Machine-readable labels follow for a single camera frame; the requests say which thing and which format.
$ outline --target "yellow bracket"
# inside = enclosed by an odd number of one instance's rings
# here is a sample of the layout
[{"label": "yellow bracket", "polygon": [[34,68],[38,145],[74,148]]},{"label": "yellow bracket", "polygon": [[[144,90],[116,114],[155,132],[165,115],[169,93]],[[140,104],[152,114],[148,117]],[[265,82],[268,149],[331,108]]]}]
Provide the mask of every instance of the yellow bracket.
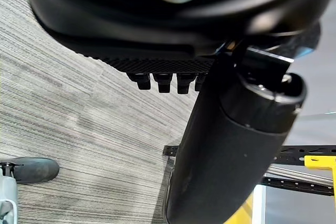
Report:
[{"label": "yellow bracket", "polygon": [[253,193],[224,224],[252,224]]},{"label": "yellow bracket", "polygon": [[305,156],[304,165],[311,169],[331,170],[336,207],[336,156]]}]

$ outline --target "black metal bar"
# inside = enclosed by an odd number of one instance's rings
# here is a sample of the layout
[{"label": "black metal bar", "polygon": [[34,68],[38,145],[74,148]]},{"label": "black metal bar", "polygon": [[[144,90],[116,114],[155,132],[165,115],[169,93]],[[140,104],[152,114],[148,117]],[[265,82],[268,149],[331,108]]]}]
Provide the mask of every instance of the black metal bar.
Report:
[{"label": "black metal bar", "polygon": [[333,196],[333,187],[321,186],[314,183],[302,182],[298,180],[283,179],[283,178],[272,178],[263,177],[259,183],[263,186],[270,186],[279,189],[285,189],[290,191],[299,191],[302,193],[318,194],[325,196]]},{"label": "black metal bar", "polygon": [[[175,157],[177,150],[178,145],[166,145],[163,149],[163,155]],[[274,158],[273,163],[304,166],[304,156],[306,155],[336,156],[336,145],[284,145]]]}]

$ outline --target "gray striped carpet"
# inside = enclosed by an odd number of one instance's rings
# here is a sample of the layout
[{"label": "gray striped carpet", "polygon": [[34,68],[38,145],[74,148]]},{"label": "gray striped carpet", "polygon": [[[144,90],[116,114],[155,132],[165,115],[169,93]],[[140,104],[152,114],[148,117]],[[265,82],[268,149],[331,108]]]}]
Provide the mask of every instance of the gray striped carpet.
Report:
[{"label": "gray striped carpet", "polygon": [[52,182],[19,186],[19,223],[164,223],[163,191],[197,93],[139,91],[124,73],[64,48],[26,0],[0,0],[0,158],[41,156]]}]

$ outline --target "person's foot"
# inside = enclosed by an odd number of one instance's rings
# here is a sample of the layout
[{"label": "person's foot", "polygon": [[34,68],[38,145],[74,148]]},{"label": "person's foot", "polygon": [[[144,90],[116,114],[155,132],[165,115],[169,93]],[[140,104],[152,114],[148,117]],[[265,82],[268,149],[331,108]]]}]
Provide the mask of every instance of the person's foot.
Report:
[{"label": "person's foot", "polygon": [[54,179],[59,172],[56,161],[42,157],[18,157],[1,162],[14,163],[14,178],[18,184],[42,183]]}]

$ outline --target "black plastic housing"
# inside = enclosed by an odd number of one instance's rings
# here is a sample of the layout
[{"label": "black plastic housing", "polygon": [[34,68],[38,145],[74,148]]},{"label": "black plastic housing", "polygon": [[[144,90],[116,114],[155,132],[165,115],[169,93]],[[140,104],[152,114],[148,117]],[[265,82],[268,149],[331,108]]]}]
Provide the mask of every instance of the black plastic housing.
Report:
[{"label": "black plastic housing", "polygon": [[214,64],[177,152],[165,205],[169,224],[223,223],[243,204],[306,97],[304,81],[292,76],[277,93],[247,83],[230,62]]}]

